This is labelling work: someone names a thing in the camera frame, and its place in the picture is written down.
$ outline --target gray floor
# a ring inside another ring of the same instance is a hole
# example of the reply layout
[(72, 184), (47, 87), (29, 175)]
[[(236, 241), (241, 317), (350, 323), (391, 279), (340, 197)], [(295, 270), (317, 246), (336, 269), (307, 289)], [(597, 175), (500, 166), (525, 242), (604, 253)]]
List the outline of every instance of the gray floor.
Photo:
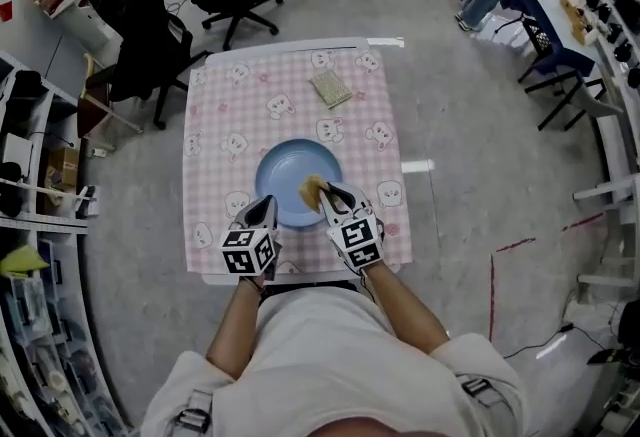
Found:
[[(458, 9), (456, 0), (285, 0), (260, 10), (280, 27), (278, 37), (243, 23), (234, 47), (405, 38), (404, 48), (382, 50), (401, 156), (429, 160), (430, 169), (405, 174), (414, 263), (401, 275), (452, 336), (488, 335), (491, 253), (538, 237), (495, 256), (494, 343), (507, 354), (557, 329), (576, 273), (597, 260), (601, 224), (559, 230), (593, 213), (575, 205), (571, 193), (597, 182), (601, 168), (587, 120), (567, 133), (558, 125), (537, 131), (552, 103), (527, 96), (516, 82), (525, 60), (465, 35), (453, 19)], [(189, 3), (180, 17), (196, 46), (221, 50), (224, 26), (204, 33), (205, 16)], [(102, 187), (102, 209), (86, 239), (87, 275), (104, 366), (137, 425), (176, 356), (205, 350), (230, 289), (186, 272), (184, 95), (171, 93), (163, 132), (150, 124), (151, 104), (124, 106), (147, 132), (121, 132), (115, 154), (88, 162), (90, 179)], [(584, 366), (594, 345), (584, 339), (572, 333), (543, 358), (527, 352), (511, 361), (530, 394), (530, 433), (564, 435), (580, 415), (582, 389), (595, 379)]]

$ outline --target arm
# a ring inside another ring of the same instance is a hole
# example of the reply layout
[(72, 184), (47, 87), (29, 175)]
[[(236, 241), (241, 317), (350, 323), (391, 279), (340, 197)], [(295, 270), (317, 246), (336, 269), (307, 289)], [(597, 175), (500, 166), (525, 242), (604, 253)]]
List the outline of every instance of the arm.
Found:
[(426, 354), (449, 341), (438, 318), (384, 262), (366, 267), (365, 272), (398, 339)]
[[(262, 287), (264, 276), (254, 280)], [(240, 280), (207, 351), (207, 360), (236, 380), (253, 355), (259, 303), (260, 293), (255, 286)]]

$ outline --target pink checkered tablecloth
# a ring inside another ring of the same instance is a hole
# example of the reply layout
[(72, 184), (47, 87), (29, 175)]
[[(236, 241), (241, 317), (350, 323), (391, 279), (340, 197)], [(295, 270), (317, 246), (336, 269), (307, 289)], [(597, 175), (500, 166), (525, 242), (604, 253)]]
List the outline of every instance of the pink checkered tablecloth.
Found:
[[(309, 79), (333, 69), (353, 97), (329, 110)], [(385, 259), (412, 260), (400, 152), (379, 52), (299, 51), (191, 71), (183, 151), (187, 268), (227, 272), (222, 231), (255, 195), (270, 148), (309, 138), (328, 147), (343, 180), (360, 187), (385, 223)], [(322, 225), (280, 228), (278, 275), (343, 270)]]

